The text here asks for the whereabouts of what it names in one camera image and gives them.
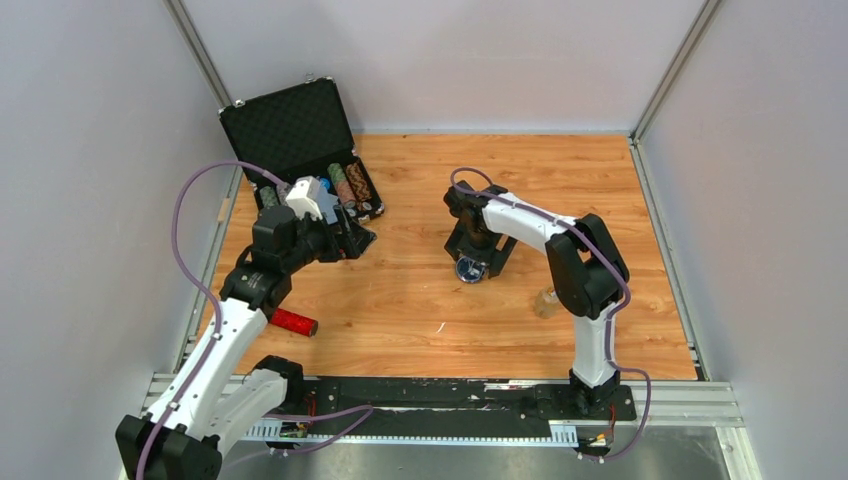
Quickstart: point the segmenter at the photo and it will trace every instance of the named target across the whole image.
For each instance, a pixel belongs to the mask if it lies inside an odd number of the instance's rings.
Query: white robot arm
[[[317,179],[303,178],[286,197],[287,205],[260,212],[253,243],[221,289],[222,318],[211,320],[180,373],[147,412],[127,415],[118,426],[118,450],[130,478],[143,456],[146,480],[217,478],[222,459],[258,419],[302,400],[303,368],[275,356],[260,361],[233,394],[223,400],[221,394],[291,292],[292,275],[316,260],[358,258],[376,238],[350,222],[327,195]],[[153,447],[144,453],[148,440]]]
[[[584,262],[580,258],[579,252],[586,251],[586,246],[559,223],[586,235],[627,281],[629,272],[603,221],[591,214],[578,219],[533,206],[516,208],[516,203],[529,204],[497,185],[491,185],[486,192],[506,201],[467,195],[461,190],[470,191],[471,187],[465,182],[458,186],[460,189],[451,187],[445,194],[445,203],[457,218],[445,244],[456,261],[457,276],[464,282],[476,283],[487,273],[489,278],[499,275],[518,241],[546,255],[557,297],[574,316],[575,360],[570,377],[572,383],[585,387],[583,398],[576,401],[585,402],[587,410],[604,403],[604,397],[619,383],[616,369],[607,361],[605,322],[613,322],[610,331],[614,332],[615,318],[608,318],[609,312],[623,292],[597,259]],[[549,219],[531,210],[540,211]],[[503,235],[508,238],[498,250]],[[610,359],[614,360],[612,338],[609,347]]]

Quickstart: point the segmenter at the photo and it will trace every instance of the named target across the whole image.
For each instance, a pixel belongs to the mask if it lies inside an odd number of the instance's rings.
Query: poker chip case
[[[371,196],[367,200],[371,208],[357,210],[353,220],[367,223],[383,214],[385,206],[356,154],[339,89],[331,77],[237,100],[235,105],[221,109],[218,117],[239,160],[260,166],[290,184],[304,176],[329,179],[327,169],[334,163],[345,170],[358,164]],[[273,187],[273,183],[257,172],[243,171],[262,208],[259,190]],[[328,191],[338,195],[332,183]]]

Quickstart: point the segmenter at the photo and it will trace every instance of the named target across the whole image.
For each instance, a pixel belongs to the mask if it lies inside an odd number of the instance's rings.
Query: white wall
[[[764,478],[844,478],[848,3],[729,0],[644,142]]]
[[[231,151],[161,2],[3,2],[0,65],[0,478],[114,479],[185,332],[174,198]],[[195,268],[228,174],[190,194]]]
[[[233,98],[334,76],[361,130],[629,130],[702,0],[185,0]]]

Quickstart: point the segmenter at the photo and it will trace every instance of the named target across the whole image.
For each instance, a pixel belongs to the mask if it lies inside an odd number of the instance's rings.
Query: red object
[[[309,317],[298,315],[288,310],[278,308],[271,317],[271,324],[301,335],[311,337],[318,331],[318,322]]]

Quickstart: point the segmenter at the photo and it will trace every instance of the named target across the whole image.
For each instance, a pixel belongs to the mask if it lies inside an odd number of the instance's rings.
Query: wooden floor
[[[470,165],[547,210],[600,215],[631,272],[633,302],[618,317],[619,363],[655,378],[695,378],[624,137],[377,135],[356,141],[386,204],[385,215],[368,225],[377,240],[359,260],[298,272],[283,307],[317,319],[318,334],[306,338],[268,326],[239,372],[274,354],[315,375],[567,376],[574,351],[570,315],[565,309],[548,320],[533,314],[536,294],[551,284],[542,254],[519,244],[500,277],[467,285],[454,275],[443,246],[455,220],[442,196],[450,172]],[[485,186],[473,176],[461,178]],[[250,187],[242,184],[213,291],[250,242],[256,213]]]

